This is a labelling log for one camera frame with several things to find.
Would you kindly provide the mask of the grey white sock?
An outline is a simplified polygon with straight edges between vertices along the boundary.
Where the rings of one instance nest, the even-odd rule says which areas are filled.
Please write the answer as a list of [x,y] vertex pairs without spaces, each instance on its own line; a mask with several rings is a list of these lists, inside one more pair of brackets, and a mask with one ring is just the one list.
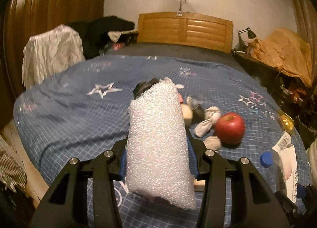
[[[194,133],[198,138],[203,138],[215,126],[221,117],[221,111],[216,106],[204,109],[201,102],[192,95],[187,97],[186,103],[193,113],[194,120],[198,121]],[[217,136],[209,136],[203,142],[208,150],[217,151],[221,148],[221,141]]]

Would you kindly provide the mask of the white bubble wrap roll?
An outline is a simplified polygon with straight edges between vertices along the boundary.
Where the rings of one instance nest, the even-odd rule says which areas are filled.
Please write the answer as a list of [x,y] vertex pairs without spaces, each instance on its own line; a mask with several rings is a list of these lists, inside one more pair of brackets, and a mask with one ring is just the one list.
[[130,104],[126,184],[132,193],[195,209],[185,122],[176,85],[159,80]]

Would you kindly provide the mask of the black plaid cloth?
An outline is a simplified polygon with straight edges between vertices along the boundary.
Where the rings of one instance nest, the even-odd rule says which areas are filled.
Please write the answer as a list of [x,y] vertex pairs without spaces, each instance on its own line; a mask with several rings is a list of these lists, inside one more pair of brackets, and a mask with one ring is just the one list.
[[134,100],[139,98],[145,91],[149,90],[153,85],[155,85],[158,82],[158,79],[152,78],[150,81],[143,81],[138,83],[135,89],[133,90]]

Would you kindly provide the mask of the blue bottle cap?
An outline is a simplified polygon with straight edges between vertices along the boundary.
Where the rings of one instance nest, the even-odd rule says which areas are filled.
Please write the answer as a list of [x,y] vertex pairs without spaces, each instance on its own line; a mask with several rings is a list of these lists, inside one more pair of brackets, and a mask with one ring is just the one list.
[[273,155],[270,151],[265,151],[260,156],[260,163],[263,167],[269,168],[273,165]]

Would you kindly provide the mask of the white paper package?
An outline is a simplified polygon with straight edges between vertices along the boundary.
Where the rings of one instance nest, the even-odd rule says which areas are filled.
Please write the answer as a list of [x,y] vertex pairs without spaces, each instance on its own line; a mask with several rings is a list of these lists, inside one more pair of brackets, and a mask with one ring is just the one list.
[[281,190],[293,203],[297,200],[298,168],[297,157],[291,136],[284,132],[272,147],[273,163],[276,171],[277,190]]

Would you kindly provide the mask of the red apple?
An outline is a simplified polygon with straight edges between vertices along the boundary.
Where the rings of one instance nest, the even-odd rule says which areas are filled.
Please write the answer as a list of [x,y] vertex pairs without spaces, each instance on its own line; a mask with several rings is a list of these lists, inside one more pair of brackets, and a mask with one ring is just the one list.
[[245,124],[243,118],[233,112],[221,116],[214,125],[214,135],[224,145],[234,146],[240,144],[244,133]]

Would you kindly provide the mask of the yellow snack packet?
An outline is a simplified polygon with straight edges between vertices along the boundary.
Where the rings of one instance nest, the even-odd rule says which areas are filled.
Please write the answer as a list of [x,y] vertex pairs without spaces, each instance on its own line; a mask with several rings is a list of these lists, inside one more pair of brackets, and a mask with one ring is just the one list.
[[287,115],[287,113],[285,113],[282,110],[279,110],[277,120],[284,131],[288,132],[289,134],[293,133],[294,120],[289,115]]

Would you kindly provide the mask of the blue checked star bedspread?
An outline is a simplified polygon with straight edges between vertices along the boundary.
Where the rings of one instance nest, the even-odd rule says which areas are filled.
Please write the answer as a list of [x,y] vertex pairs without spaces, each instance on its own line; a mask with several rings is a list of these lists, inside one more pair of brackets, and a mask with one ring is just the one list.
[[221,148],[223,157],[247,157],[272,189],[273,167],[260,155],[283,135],[278,105],[251,76],[232,67],[170,57],[100,56],[57,73],[19,96],[14,122],[35,168],[51,184],[66,162],[90,160],[129,132],[179,136],[183,97],[196,98],[204,109],[234,112],[245,123],[237,148]]

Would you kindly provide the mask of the white crumpled cloth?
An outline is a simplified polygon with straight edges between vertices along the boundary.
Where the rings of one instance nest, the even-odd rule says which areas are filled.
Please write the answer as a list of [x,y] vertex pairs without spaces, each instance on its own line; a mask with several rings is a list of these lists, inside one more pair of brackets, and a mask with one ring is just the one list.
[[31,36],[23,54],[21,81],[26,89],[85,60],[79,33],[66,25]]

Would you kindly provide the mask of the orange cloth cover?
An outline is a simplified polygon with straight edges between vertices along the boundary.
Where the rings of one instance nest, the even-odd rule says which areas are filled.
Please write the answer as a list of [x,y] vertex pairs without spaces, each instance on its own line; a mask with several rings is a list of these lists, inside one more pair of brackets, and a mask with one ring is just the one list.
[[297,33],[286,28],[274,30],[266,39],[255,39],[248,44],[250,56],[279,72],[312,86],[312,53]]

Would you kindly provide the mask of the black desk lamp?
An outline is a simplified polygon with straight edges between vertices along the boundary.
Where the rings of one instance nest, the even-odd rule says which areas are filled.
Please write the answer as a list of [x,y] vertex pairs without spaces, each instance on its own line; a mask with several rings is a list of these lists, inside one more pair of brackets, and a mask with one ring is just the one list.
[[238,47],[239,51],[246,51],[248,44],[254,41],[257,38],[257,35],[253,32],[250,27],[244,28],[238,31]]

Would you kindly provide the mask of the black clothes pile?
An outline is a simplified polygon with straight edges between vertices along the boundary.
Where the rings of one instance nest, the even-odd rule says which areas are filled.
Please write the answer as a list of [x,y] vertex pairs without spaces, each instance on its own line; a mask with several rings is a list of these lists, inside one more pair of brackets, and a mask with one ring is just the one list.
[[134,22],[117,16],[101,17],[91,22],[72,22],[68,26],[79,33],[86,60],[99,56],[99,51],[111,42],[108,32],[123,32],[135,28]]

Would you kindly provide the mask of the wooden slatted headboard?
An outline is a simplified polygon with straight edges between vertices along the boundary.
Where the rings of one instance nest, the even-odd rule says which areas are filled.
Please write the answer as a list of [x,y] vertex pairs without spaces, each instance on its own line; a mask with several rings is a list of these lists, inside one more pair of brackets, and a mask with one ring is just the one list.
[[183,12],[139,15],[137,43],[185,45],[230,53],[233,23],[218,17]]

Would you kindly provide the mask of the brown wooden wardrobe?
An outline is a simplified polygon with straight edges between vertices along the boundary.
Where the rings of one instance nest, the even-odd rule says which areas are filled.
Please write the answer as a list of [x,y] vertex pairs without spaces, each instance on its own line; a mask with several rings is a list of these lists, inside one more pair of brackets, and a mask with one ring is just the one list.
[[17,98],[21,82],[23,48],[31,36],[58,25],[92,21],[103,16],[104,0],[9,0],[1,15],[1,51],[9,90]]

